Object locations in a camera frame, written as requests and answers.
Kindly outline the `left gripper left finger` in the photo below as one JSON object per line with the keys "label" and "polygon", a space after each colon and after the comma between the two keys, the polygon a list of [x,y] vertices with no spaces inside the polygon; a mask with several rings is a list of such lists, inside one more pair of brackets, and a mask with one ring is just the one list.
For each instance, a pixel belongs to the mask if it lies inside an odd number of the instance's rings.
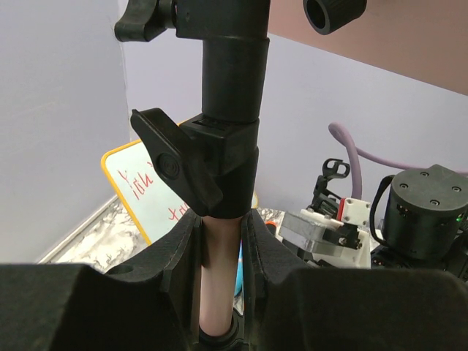
{"label": "left gripper left finger", "polygon": [[1,266],[3,350],[196,350],[200,218],[101,273],[84,264]]}

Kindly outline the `pink music stand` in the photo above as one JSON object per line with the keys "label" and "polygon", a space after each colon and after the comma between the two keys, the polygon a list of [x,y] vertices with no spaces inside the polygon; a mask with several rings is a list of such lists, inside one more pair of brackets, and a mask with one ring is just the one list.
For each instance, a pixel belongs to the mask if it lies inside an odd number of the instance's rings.
{"label": "pink music stand", "polygon": [[[130,1],[114,32],[120,42],[149,42],[167,29],[203,44],[202,112],[181,125],[162,110],[134,111],[132,128],[156,174],[200,218],[203,269],[234,259],[251,211],[267,55],[269,1]],[[199,345],[252,350],[235,318],[211,308],[219,332],[200,329]]]}

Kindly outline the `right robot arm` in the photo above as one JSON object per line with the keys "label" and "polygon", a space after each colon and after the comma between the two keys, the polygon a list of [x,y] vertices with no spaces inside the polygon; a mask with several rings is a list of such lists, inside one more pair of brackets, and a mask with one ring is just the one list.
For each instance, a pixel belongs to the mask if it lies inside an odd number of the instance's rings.
{"label": "right robot arm", "polygon": [[467,281],[467,177],[441,165],[384,177],[371,203],[372,268],[432,268]]}

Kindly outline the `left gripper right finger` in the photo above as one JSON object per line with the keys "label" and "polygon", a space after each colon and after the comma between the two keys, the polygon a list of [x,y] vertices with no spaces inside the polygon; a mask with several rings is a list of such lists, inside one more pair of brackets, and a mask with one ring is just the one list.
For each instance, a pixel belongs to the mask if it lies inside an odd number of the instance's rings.
{"label": "left gripper right finger", "polygon": [[313,268],[242,220],[252,350],[465,350],[467,286],[436,270]]}

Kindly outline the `blue toy microphone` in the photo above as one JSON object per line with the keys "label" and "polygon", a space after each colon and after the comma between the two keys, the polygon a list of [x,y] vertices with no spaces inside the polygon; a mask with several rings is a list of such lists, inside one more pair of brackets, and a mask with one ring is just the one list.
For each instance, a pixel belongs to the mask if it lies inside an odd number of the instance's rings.
{"label": "blue toy microphone", "polygon": [[235,279],[235,297],[238,297],[243,290],[244,285],[244,265],[243,265],[243,245],[240,245],[238,254],[237,273]]}

